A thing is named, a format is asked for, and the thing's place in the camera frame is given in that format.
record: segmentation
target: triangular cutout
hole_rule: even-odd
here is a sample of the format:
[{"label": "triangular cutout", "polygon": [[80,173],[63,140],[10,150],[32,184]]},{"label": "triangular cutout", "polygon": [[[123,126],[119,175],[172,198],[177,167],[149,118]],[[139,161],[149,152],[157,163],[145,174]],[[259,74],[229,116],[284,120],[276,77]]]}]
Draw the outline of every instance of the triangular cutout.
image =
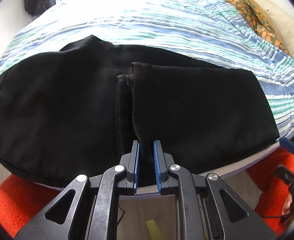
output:
[{"label": "triangular cutout", "polygon": [[63,195],[46,213],[45,218],[62,225],[67,217],[68,211],[70,209],[71,203],[74,199],[76,191],[70,189]]},{"label": "triangular cutout", "polygon": [[223,189],[219,192],[231,223],[236,223],[239,220],[248,217],[248,213],[233,199],[232,196]]}]

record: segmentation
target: metal screw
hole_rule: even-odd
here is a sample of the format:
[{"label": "metal screw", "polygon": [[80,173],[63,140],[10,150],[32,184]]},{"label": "metal screw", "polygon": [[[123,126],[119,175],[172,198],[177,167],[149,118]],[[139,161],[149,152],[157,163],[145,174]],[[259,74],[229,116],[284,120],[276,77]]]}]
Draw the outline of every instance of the metal screw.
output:
[{"label": "metal screw", "polygon": [[210,179],[210,180],[217,180],[218,179],[218,175],[217,174],[214,174],[214,173],[210,173],[208,175],[208,179]]},{"label": "metal screw", "polygon": [[180,166],[177,165],[177,164],[173,164],[173,165],[170,166],[170,169],[172,171],[179,171],[180,170]]},{"label": "metal screw", "polygon": [[87,176],[84,175],[84,174],[80,174],[80,175],[78,175],[77,178],[76,178],[76,180],[77,180],[78,182],[84,182],[86,179],[87,179]]},{"label": "metal screw", "polygon": [[117,165],[117,166],[115,166],[114,169],[117,172],[121,172],[121,171],[123,171],[125,169],[125,167],[123,165]]}]

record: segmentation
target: mattress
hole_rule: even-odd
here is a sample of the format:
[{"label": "mattress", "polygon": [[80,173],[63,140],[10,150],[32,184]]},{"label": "mattress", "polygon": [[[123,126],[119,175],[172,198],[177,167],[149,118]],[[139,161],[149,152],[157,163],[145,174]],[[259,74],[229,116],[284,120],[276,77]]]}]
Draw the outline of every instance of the mattress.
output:
[{"label": "mattress", "polygon": [[[280,137],[294,136],[294,59],[257,36],[222,0],[63,0],[17,33],[0,59],[0,74],[27,57],[58,51],[89,35],[250,70]],[[75,75],[80,71],[75,66]]]}]

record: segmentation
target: wooden floor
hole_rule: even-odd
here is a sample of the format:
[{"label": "wooden floor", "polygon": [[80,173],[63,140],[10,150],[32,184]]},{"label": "wooden floor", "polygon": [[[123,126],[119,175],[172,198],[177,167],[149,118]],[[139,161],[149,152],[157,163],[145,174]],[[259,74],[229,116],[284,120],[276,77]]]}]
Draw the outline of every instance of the wooden floor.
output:
[{"label": "wooden floor", "polygon": [[[0,166],[0,184],[10,172]],[[252,208],[258,203],[260,190],[254,185],[247,173],[241,172],[225,181]],[[118,225],[118,240],[150,240],[146,222],[155,220],[165,240],[176,240],[176,212],[173,196],[160,196],[144,199],[122,199],[120,207],[125,210]]]}]

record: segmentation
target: black fabric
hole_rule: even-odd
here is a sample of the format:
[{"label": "black fabric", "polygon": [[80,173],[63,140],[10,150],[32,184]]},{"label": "black fabric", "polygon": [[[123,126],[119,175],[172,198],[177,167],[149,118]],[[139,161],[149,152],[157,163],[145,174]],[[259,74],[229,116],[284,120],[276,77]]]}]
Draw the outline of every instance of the black fabric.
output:
[{"label": "black fabric", "polygon": [[[131,142],[117,147],[116,138],[132,139],[133,132],[128,137],[116,132],[115,79],[129,74],[135,61],[220,69],[163,49],[113,45],[95,36],[29,57],[0,75],[0,163],[17,176],[56,187],[118,164]],[[154,181],[143,176],[140,181]]]},{"label": "black fabric", "polygon": [[131,79],[133,126],[141,160],[149,161],[144,174],[153,170],[154,140],[175,163],[199,174],[249,157],[279,137],[250,71],[134,63]]}]

